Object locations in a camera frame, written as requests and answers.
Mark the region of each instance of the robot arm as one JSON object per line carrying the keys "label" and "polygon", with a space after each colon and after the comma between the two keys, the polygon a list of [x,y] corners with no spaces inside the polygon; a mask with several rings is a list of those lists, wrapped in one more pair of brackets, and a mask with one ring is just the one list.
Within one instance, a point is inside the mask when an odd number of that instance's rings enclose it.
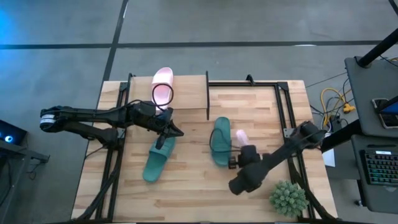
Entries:
{"label": "robot arm", "polygon": [[229,182],[229,189],[232,193],[239,195],[244,190],[252,192],[261,186],[268,172],[293,153],[300,153],[304,149],[314,149],[320,145],[325,132],[319,130],[313,123],[306,121],[295,128],[289,140],[272,154],[265,153],[260,159],[256,147],[243,146],[238,160],[232,157],[229,161],[229,168],[236,166],[242,169],[238,176]]}
{"label": "robot arm", "polygon": [[[156,115],[156,105],[151,101],[134,101],[119,108],[109,110],[88,110],[55,106],[40,112],[40,128],[49,133],[69,131],[83,138],[97,139],[102,144],[116,144],[118,131],[137,125],[159,134],[156,148],[160,149],[166,138],[183,136],[171,119],[173,108]],[[99,129],[80,122],[108,123],[114,128]]]}

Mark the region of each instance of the black pole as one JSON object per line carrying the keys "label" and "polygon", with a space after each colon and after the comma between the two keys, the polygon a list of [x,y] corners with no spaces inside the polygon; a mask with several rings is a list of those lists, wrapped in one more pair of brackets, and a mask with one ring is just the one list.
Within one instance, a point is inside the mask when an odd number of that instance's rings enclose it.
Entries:
{"label": "black pole", "polygon": [[366,68],[374,59],[382,55],[386,50],[390,49],[398,42],[398,29],[394,30],[384,40],[377,44],[371,51],[357,61],[358,65]]}

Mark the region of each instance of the keyboard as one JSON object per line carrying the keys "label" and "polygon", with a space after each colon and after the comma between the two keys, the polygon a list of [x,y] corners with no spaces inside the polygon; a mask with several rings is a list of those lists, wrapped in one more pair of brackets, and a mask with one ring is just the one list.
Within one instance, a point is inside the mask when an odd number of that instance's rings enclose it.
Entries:
{"label": "keyboard", "polygon": [[398,152],[365,150],[363,159],[369,184],[398,185]]}

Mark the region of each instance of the succulent plant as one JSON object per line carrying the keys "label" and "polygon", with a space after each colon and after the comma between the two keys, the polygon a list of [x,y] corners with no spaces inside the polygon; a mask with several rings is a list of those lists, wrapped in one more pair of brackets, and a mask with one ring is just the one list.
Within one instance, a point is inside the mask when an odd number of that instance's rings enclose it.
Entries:
{"label": "succulent plant", "polygon": [[309,204],[305,198],[305,191],[290,181],[279,181],[271,192],[269,201],[278,214],[290,218],[299,216]]}

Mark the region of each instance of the blue light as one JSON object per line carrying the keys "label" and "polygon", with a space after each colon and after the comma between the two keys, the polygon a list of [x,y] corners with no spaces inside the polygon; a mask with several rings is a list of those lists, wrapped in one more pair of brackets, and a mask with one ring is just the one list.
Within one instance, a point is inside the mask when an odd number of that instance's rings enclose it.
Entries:
{"label": "blue light", "polygon": [[12,136],[6,136],[6,138],[4,138],[4,140],[6,140],[6,142],[11,143],[12,140],[14,140],[14,138]]}

